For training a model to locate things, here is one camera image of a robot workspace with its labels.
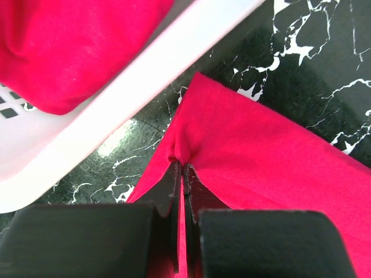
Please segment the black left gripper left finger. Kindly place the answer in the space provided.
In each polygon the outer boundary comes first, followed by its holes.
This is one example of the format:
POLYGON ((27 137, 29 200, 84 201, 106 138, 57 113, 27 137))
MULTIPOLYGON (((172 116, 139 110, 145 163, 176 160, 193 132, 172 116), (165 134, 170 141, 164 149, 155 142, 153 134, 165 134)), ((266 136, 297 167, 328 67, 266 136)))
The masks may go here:
POLYGON ((2 277, 173 277, 181 165, 134 203, 30 206, 1 240, 2 277))

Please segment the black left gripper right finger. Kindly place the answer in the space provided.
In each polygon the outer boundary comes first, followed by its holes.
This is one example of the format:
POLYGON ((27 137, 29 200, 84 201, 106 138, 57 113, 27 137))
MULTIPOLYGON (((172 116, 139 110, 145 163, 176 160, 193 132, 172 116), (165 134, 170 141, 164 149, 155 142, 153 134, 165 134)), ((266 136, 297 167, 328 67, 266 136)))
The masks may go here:
POLYGON ((317 211, 234 210, 184 168, 189 277, 355 277, 344 242, 317 211))

